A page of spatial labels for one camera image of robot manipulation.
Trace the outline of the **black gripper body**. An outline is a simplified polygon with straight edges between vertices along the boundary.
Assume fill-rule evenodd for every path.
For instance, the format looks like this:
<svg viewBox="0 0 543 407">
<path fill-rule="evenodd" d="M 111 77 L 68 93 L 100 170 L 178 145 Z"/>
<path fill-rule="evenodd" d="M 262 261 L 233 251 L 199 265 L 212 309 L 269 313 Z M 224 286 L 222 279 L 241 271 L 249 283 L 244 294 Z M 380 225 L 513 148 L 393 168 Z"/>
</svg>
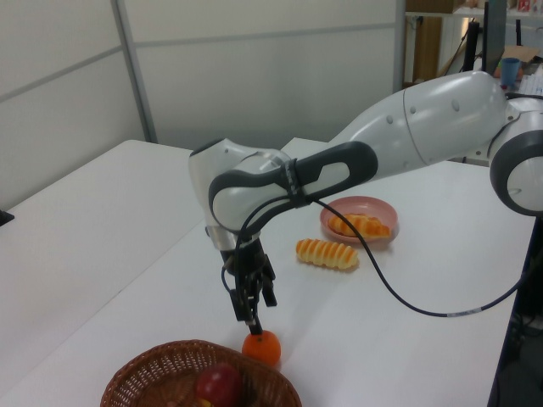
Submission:
<svg viewBox="0 0 543 407">
<path fill-rule="evenodd" d="M 258 237 L 251 242 L 242 242 L 238 251 L 233 248 L 232 250 L 221 250 L 220 253 L 223 260 L 221 279 L 227 291 L 230 291 L 231 288 L 227 285 L 226 272 L 231 276 L 240 278 L 240 282 L 236 284 L 236 287 L 242 284 L 243 278 L 257 277 L 258 274 L 261 274 L 263 292 L 274 293 L 275 272 Z"/>
</svg>

